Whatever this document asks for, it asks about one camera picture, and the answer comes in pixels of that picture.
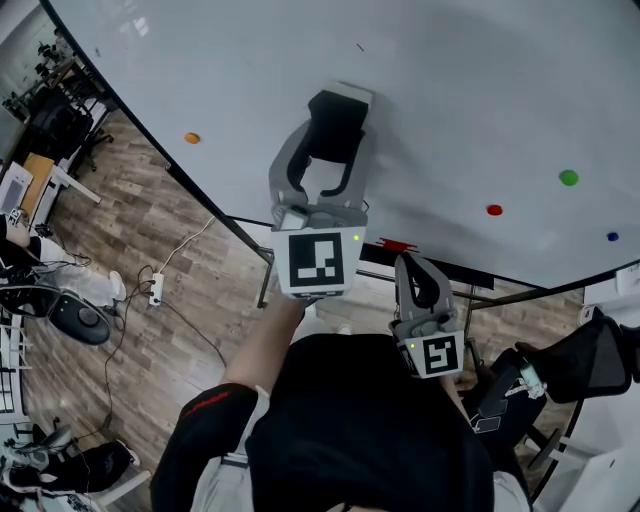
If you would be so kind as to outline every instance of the curved whiteboard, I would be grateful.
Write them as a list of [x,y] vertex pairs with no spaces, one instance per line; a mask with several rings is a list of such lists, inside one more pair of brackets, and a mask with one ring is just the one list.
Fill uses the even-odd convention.
[[[228,215],[271,221],[273,158],[307,102],[342,81],[375,93],[369,243],[540,286],[640,256],[631,0],[50,1]],[[565,169],[577,186],[560,183]],[[309,174],[310,189],[336,178]]]

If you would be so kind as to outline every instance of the green dot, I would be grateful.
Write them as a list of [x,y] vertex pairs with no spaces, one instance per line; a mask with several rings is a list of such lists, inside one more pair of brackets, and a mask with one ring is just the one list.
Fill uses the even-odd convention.
[[580,181],[580,176],[578,176],[578,173],[576,171],[572,171],[568,169],[560,173],[560,181],[562,182],[563,185],[566,185],[567,187],[573,187],[574,185],[577,185],[578,182]]

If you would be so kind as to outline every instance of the power strip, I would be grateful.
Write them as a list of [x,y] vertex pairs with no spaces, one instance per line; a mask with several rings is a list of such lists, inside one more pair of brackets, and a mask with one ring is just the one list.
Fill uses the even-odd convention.
[[149,291],[149,304],[159,306],[162,304],[162,288],[164,286],[164,275],[153,274],[153,282]]

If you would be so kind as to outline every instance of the orange dot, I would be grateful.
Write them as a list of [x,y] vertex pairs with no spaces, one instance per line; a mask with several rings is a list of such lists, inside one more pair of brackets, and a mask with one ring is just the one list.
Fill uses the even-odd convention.
[[498,217],[502,215],[503,209],[499,204],[492,204],[487,206],[487,213],[492,217]]
[[186,140],[189,144],[197,144],[200,142],[200,136],[196,133],[189,132],[185,134],[184,140]]

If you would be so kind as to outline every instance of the white pants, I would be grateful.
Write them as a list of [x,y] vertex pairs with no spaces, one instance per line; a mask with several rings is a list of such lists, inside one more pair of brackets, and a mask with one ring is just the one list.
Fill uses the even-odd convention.
[[305,310],[304,318],[302,322],[300,322],[300,325],[298,325],[296,332],[293,333],[291,343],[295,343],[312,334],[331,334],[333,332],[333,329],[329,327],[327,322],[318,318],[315,306],[311,306]]
[[40,261],[54,270],[53,278],[58,288],[77,293],[94,306],[111,306],[116,297],[111,280],[88,267],[74,267],[54,262],[76,263],[76,258],[55,242],[41,238]]

